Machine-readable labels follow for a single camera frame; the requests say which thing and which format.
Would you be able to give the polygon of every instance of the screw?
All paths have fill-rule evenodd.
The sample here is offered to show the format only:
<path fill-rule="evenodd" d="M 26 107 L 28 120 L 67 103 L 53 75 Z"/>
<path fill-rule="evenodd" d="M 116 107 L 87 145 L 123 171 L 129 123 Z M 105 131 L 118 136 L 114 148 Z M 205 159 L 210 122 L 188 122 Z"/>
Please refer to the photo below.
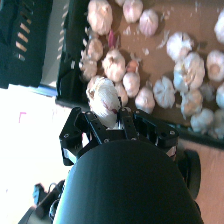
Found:
<path fill-rule="evenodd" d="M 65 134 L 65 135 L 64 135 L 64 138 L 68 138 L 68 137 L 69 137 L 69 134 Z"/>

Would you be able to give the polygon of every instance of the garlic clove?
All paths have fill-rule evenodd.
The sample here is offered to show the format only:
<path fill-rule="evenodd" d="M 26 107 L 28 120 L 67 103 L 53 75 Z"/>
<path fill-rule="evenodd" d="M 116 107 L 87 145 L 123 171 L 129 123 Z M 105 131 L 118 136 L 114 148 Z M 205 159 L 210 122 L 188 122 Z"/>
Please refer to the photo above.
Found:
<path fill-rule="evenodd" d="M 115 0 L 115 2 L 119 5 L 119 6 L 123 6 L 124 5 L 124 2 L 125 0 Z"/>

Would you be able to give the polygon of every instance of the white garlic bulb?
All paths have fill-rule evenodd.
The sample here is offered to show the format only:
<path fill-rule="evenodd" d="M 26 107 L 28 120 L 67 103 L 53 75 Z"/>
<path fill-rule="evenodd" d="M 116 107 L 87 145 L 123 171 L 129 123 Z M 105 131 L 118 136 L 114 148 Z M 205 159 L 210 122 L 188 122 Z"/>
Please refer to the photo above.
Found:
<path fill-rule="evenodd" d="M 224 109 L 224 83 L 217 89 L 216 103 L 220 108 Z"/>
<path fill-rule="evenodd" d="M 141 0 L 125 0 L 123 13 L 127 23 L 135 23 L 139 20 L 143 9 Z"/>
<path fill-rule="evenodd" d="M 194 132 L 205 134 L 213 126 L 214 113 L 209 109 L 203 109 L 201 113 L 191 117 L 191 127 Z"/>
<path fill-rule="evenodd" d="M 111 50 L 107 53 L 102 62 L 105 75 L 113 82 L 120 82 L 125 74 L 125 59 L 117 50 Z"/>
<path fill-rule="evenodd" d="M 156 12 L 152 9 L 145 10 L 139 20 L 139 30 L 146 37 L 151 37 L 155 34 L 159 26 L 159 18 Z"/>
<path fill-rule="evenodd" d="M 156 102 L 162 108 L 172 108 L 175 102 L 175 90 L 173 84 L 167 77 L 156 81 L 153 88 L 153 93 Z"/>
<path fill-rule="evenodd" d="M 122 82 L 116 83 L 115 89 L 117 90 L 118 96 L 121 97 L 122 107 L 125 107 L 128 103 L 128 95 Z"/>
<path fill-rule="evenodd" d="M 113 21 L 110 4 L 106 0 L 91 0 L 87 19 L 94 32 L 99 35 L 108 34 Z"/>
<path fill-rule="evenodd" d="M 155 107 L 155 100 L 152 92 L 152 85 L 149 81 L 146 82 L 146 86 L 140 89 L 136 99 L 135 106 L 137 109 L 143 110 L 148 114 L 151 114 Z"/>
<path fill-rule="evenodd" d="M 93 61 L 99 61 L 103 56 L 103 45 L 97 38 L 90 39 L 86 48 L 88 57 Z"/>
<path fill-rule="evenodd" d="M 224 79 L 224 54 L 221 51 L 212 51 L 207 57 L 209 79 L 220 82 Z"/>
<path fill-rule="evenodd" d="M 193 41 L 186 33 L 176 32 L 167 41 L 167 54 L 173 61 L 184 59 L 192 50 Z"/>
<path fill-rule="evenodd" d="M 124 2 L 125 0 L 115 0 L 115 2 L 119 5 L 119 6 L 123 6 L 124 5 Z"/>
<path fill-rule="evenodd" d="M 179 92 L 186 93 L 189 89 L 198 89 L 204 76 L 204 61 L 197 53 L 192 52 L 175 65 L 173 84 Z"/>
<path fill-rule="evenodd" d="M 134 98 L 139 91 L 140 76 L 138 73 L 128 72 L 123 79 L 123 85 L 127 92 L 128 97 Z"/>
<path fill-rule="evenodd" d="M 217 40 L 221 44 L 224 44 L 224 9 L 219 15 L 218 22 L 215 25 L 214 31 L 215 31 Z"/>
<path fill-rule="evenodd" d="M 86 94 L 90 108 L 100 122 L 108 128 L 114 128 L 120 101 L 113 82 L 103 77 L 99 78 L 91 89 L 86 90 Z"/>
<path fill-rule="evenodd" d="M 224 110 L 217 110 L 214 114 L 214 124 L 209 135 L 213 138 L 223 139 L 224 138 Z"/>
<path fill-rule="evenodd" d="M 82 71 L 82 76 L 80 78 L 83 82 L 89 82 L 97 73 L 97 63 L 87 58 L 81 60 L 79 68 Z"/>
<path fill-rule="evenodd" d="M 203 97 L 199 90 L 190 90 L 187 94 L 181 94 L 181 113 L 184 118 L 199 113 L 202 109 Z"/>

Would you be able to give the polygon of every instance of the garlic pile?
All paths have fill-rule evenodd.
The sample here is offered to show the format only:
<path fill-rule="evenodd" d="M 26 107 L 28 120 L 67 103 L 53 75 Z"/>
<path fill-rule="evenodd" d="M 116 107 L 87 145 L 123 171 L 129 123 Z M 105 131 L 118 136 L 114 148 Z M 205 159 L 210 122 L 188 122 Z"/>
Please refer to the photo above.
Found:
<path fill-rule="evenodd" d="M 224 110 L 217 110 L 214 114 L 214 124 L 209 131 L 209 135 L 213 138 L 224 138 Z"/>
<path fill-rule="evenodd" d="M 92 77 L 97 73 L 97 63 L 89 59 L 86 55 L 86 51 L 82 53 L 82 59 L 79 62 L 79 68 L 82 71 L 82 76 L 80 77 L 82 82 L 89 82 Z"/>

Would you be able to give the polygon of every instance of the garlic bulb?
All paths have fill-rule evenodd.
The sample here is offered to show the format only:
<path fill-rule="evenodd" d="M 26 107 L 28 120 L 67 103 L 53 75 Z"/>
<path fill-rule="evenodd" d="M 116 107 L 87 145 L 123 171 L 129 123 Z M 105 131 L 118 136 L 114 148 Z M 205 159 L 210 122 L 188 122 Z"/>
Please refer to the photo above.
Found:
<path fill-rule="evenodd" d="M 193 41 L 186 33 L 176 32 L 167 41 L 167 54 L 173 61 L 184 59 L 192 50 Z"/>
<path fill-rule="evenodd" d="M 137 109 L 143 110 L 148 114 L 151 114 L 155 107 L 155 100 L 152 93 L 152 85 L 149 81 L 138 93 L 135 99 L 135 105 Z"/>
<path fill-rule="evenodd" d="M 217 37 L 217 40 L 224 44 L 224 9 L 219 15 L 218 22 L 215 25 L 215 34 Z"/>
<path fill-rule="evenodd" d="M 124 2 L 125 0 L 115 0 L 115 2 L 119 5 L 119 6 L 123 6 L 124 5 Z"/>
<path fill-rule="evenodd" d="M 203 109 L 201 113 L 191 117 L 191 127 L 194 132 L 205 134 L 212 127 L 214 122 L 214 113 L 209 109 Z"/>
<path fill-rule="evenodd" d="M 159 26 L 159 18 L 156 12 L 152 9 L 145 10 L 139 20 L 139 30 L 146 37 L 151 37 L 155 34 Z"/>
<path fill-rule="evenodd" d="M 138 73 L 128 72 L 123 79 L 123 85 L 127 92 L 128 97 L 134 98 L 139 91 L 140 76 Z"/>
<path fill-rule="evenodd" d="M 213 138 L 224 138 L 224 110 L 217 110 L 214 114 L 214 124 L 209 131 L 209 135 Z"/>
<path fill-rule="evenodd" d="M 127 23 L 135 23 L 139 20 L 143 9 L 141 0 L 125 0 L 123 13 Z"/>
<path fill-rule="evenodd" d="M 209 79 L 220 82 L 224 79 L 224 54 L 220 51 L 212 51 L 207 57 Z"/>
<path fill-rule="evenodd" d="M 113 82 L 103 77 L 99 78 L 91 89 L 86 90 L 86 94 L 90 108 L 100 122 L 108 128 L 114 128 L 120 101 Z"/>
<path fill-rule="evenodd" d="M 86 51 L 91 60 L 99 61 L 103 56 L 103 45 L 97 38 L 90 39 Z"/>
<path fill-rule="evenodd" d="M 217 89 L 216 103 L 220 108 L 224 109 L 224 83 Z"/>
<path fill-rule="evenodd" d="M 174 87 L 186 93 L 189 89 L 197 89 L 202 85 L 205 76 L 204 61 L 197 53 L 190 53 L 174 67 Z"/>
<path fill-rule="evenodd" d="M 99 35 L 108 34 L 113 21 L 110 4 L 106 0 L 91 0 L 87 20 L 94 32 Z"/>
<path fill-rule="evenodd" d="M 155 100 L 162 108 L 172 108 L 175 102 L 175 91 L 172 82 L 165 76 L 156 81 L 153 88 Z"/>
<path fill-rule="evenodd" d="M 117 90 L 118 96 L 121 97 L 122 107 L 125 107 L 128 103 L 128 95 L 122 82 L 116 83 L 115 89 Z"/>
<path fill-rule="evenodd" d="M 97 63 L 93 60 L 84 57 L 79 63 L 79 68 L 82 71 L 81 81 L 89 82 L 97 73 Z"/>
<path fill-rule="evenodd" d="M 187 94 L 181 94 L 181 113 L 184 118 L 199 113 L 202 109 L 203 97 L 199 90 L 190 90 Z"/>
<path fill-rule="evenodd" d="M 125 60 L 117 50 L 111 50 L 107 53 L 102 62 L 105 75 L 113 82 L 120 82 L 125 74 Z"/>

